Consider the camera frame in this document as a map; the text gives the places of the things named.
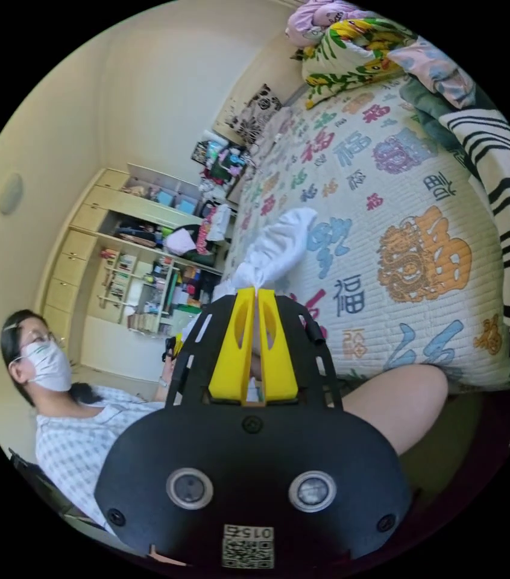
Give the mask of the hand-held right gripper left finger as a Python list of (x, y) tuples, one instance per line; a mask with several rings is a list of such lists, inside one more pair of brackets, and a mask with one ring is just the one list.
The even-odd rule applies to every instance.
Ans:
[(256, 291), (243, 288), (220, 301), (224, 302), (228, 321), (210, 379), (209, 394), (215, 401), (245, 403), (250, 380)]

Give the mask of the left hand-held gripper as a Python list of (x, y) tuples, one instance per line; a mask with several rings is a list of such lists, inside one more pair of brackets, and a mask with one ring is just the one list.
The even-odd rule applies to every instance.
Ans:
[(178, 353), (180, 352), (181, 348), (183, 347), (184, 340), (182, 338), (182, 334), (177, 334), (174, 336), (170, 336), (165, 340), (165, 349), (162, 354), (162, 361), (163, 363), (166, 362), (167, 358), (176, 359)]

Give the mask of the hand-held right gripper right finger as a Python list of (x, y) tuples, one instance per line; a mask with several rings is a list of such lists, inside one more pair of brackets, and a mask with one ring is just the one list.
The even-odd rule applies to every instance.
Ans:
[(263, 399), (265, 402), (294, 400), (298, 385), (274, 291), (260, 289), (257, 307)]

